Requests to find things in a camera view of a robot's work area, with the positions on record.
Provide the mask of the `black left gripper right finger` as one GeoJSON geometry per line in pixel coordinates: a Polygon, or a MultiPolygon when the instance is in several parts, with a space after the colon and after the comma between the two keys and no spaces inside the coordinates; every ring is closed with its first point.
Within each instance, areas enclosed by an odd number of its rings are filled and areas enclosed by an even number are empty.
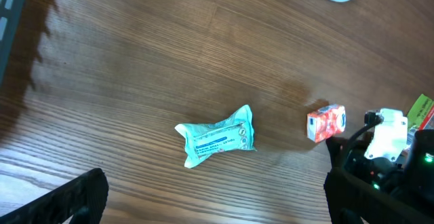
{"type": "Polygon", "coordinates": [[[433,217],[380,192],[341,168],[333,168],[324,183],[333,223],[433,223],[433,217]]]}

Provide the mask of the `teal tissue pack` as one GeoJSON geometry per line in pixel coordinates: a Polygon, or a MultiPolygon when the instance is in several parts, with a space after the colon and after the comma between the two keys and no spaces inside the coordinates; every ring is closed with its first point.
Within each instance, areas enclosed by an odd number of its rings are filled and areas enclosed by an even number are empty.
{"type": "Polygon", "coordinates": [[[244,105],[227,119],[216,124],[178,124],[175,130],[185,139],[187,154],[184,166],[194,168],[215,153],[253,151],[253,113],[244,105]]]}

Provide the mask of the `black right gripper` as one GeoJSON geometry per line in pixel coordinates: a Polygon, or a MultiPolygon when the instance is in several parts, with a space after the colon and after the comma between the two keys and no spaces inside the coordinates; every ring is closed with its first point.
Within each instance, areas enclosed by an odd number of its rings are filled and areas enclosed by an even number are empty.
{"type": "MultiPolygon", "coordinates": [[[[330,153],[332,170],[340,166],[340,158],[344,156],[344,146],[349,140],[340,137],[331,137],[325,141],[330,153]]],[[[343,170],[369,185],[378,192],[407,192],[402,164],[396,164],[385,157],[378,157],[372,160],[364,156],[367,149],[367,141],[357,140],[355,148],[347,155],[343,163],[343,170]]],[[[339,187],[339,180],[331,180],[330,174],[325,180],[325,192],[344,192],[339,187]]]]}

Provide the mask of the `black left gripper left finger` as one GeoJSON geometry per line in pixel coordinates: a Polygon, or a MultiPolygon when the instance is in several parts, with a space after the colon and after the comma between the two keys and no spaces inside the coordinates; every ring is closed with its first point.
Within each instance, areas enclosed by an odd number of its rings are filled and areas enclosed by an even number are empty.
{"type": "Polygon", "coordinates": [[[94,168],[1,217],[1,224],[99,224],[109,194],[107,178],[94,168]]]}

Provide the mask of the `orange snack packet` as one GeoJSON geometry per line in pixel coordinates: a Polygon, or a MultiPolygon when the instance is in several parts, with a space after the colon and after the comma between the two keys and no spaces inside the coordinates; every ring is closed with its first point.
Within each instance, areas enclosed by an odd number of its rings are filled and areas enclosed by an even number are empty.
{"type": "Polygon", "coordinates": [[[307,115],[307,138],[320,143],[344,132],[347,117],[342,105],[328,105],[307,115]]]}

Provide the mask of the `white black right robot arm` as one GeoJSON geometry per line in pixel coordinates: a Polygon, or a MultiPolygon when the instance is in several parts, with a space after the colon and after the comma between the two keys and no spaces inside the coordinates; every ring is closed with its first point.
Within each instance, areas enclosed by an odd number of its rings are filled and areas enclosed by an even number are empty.
{"type": "Polygon", "coordinates": [[[432,130],[416,132],[404,165],[383,157],[367,159],[364,141],[345,153],[350,143],[336,137],[326,141],[332,169],[324,189],[333,222],[433,222],[432,130]]]}

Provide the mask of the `green candy bag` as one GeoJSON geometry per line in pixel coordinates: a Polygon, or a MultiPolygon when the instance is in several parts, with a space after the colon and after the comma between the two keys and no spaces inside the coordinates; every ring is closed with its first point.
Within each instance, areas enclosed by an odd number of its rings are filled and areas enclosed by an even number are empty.
{"type": "Polygon", "coordinates": [[[421,94],[407,114],[408,129],[433,129],[433,99],[421,94]]]}

